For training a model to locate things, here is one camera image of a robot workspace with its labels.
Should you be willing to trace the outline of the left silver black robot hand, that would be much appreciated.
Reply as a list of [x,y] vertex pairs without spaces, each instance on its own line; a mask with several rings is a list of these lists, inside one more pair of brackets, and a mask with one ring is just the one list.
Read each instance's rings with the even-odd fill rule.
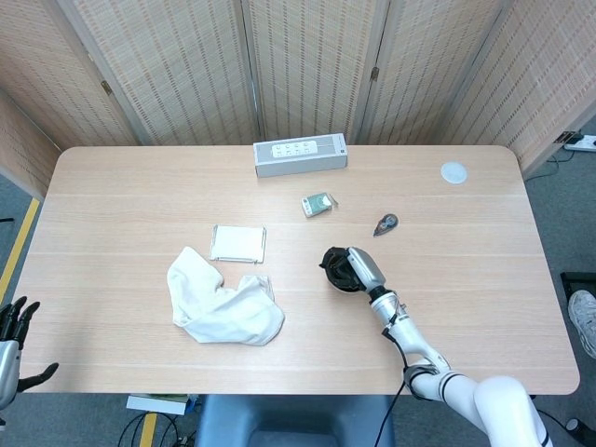
[[1,409],[4,410],[15,397],[35,386],[48,381],[59,369],[60,364],[49,364],[41,373],[20,377],[22,350],[34,313],[39,302],[27,304],[28,298],[21,296],[1,308]]

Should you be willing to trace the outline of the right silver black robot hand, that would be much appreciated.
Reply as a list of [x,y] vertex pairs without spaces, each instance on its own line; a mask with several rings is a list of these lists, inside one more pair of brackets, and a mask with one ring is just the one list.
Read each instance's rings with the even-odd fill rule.
[[343,292],[383,290],[386,278],[373,258],[356,247],[331,247],[318,265],[334,288]]

